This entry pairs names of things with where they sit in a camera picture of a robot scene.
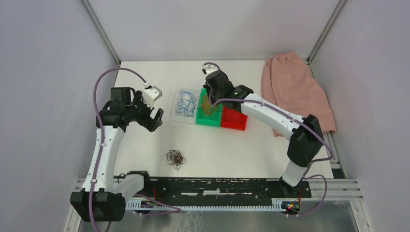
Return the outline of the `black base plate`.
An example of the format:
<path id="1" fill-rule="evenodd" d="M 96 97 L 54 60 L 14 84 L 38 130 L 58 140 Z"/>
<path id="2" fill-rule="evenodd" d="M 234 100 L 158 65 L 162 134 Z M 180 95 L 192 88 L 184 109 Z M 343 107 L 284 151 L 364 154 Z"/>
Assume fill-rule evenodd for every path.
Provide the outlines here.
<path id="1" fill-rule="evenodd" d="M 151 177 L 139 191 L 172 206 L 269 206 L 272 199 L 311 198 L 310 185 L 279 179 Z"/>

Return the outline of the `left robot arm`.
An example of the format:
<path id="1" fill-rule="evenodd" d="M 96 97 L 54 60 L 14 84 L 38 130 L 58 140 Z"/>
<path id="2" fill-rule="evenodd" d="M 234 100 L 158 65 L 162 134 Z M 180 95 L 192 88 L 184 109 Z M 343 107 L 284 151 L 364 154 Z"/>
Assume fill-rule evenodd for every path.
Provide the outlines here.
<path id="1" fill-rule="evenodd" d="M 110 100 L 96 117 L 96 147 L 90 168 L 82 187 L 72 192 L 70 203 L 85 222 L 118 222 L 125 214 L 126 203 L 136 194 L 145 197 L 151 193 L 148 172 L 130 171 L 125 179 L 115 183 L 114 170 L 119 147 L 126 128 L 136 122 L 154 132 L 162 125 L 164 111 L 159 108 L 151 117 L 154 103 L 162 91 L 149 86 L 136 91 L 132 87 L 111 88 Z"/>

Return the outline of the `clear plastic bin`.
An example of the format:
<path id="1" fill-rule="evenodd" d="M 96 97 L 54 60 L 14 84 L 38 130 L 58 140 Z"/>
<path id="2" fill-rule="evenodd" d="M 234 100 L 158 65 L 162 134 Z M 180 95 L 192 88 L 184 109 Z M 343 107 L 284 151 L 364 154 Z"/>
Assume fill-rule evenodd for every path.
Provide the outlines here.
<path id="1" fill-rule="evenodd" d="M 180 87 L 176 92 L 172 107 L 172 120 L 180 123 L 196 123 L 200 88 Z"/>

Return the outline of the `red plastic bin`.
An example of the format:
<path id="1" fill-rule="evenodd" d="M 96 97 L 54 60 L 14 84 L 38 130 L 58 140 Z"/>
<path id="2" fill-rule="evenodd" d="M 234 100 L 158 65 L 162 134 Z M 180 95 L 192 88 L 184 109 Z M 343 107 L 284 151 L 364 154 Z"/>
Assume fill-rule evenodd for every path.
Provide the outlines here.
<path id="1" fill-rule="evenodd" d="M 246 129 L 247 120 L 248 116 L 224 106 L 222 109 L 220 127 L 244 131 Z"/>

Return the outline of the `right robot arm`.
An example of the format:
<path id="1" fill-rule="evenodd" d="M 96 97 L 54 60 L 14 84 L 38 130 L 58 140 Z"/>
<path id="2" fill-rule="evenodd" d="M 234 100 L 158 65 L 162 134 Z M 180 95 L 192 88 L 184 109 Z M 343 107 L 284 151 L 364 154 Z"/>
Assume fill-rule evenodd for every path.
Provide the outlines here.
<path id="1" fill-rule="evenodd" d="M 303 117 L 288 112 L 263 99 L 244 85 L 234 86 L 222 70 L 211 64 L 202 67 L 205 75 L 204 88 L 212 106 L 222 105 L 268 125 L 289 141 L 289 162 L 281 176 L 279 191 L 292 197 L 299 190 L 313 158 L 324 145 L 319 120 L 314 115 Z"/>

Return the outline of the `pink cloth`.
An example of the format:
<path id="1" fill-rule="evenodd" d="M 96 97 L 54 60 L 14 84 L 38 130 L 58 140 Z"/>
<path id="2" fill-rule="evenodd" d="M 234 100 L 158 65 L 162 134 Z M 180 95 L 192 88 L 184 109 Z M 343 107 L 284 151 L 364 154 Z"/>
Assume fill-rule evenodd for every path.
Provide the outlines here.
<path id="1" fill-rule="evenodd" d="M 295 52 L 267 58 L 261 76 L 261 96 L 297 115 L 314 115 L 323 132 L 335 132 L 336 123 L 325 91 L 313 78 L 305 60 Z"/>

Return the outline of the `green plastic bin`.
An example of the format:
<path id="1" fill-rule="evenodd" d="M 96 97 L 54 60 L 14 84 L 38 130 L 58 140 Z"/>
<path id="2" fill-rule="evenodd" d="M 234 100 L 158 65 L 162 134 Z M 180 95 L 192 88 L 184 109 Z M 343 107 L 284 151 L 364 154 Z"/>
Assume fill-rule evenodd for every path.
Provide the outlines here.
<path id="1" fill-rule="evenodd" d="M 208 102 L 206 90 L 201 89 L 196 113 L 196 124 L 220 127 L 222 105 L 211 106 Z"/>

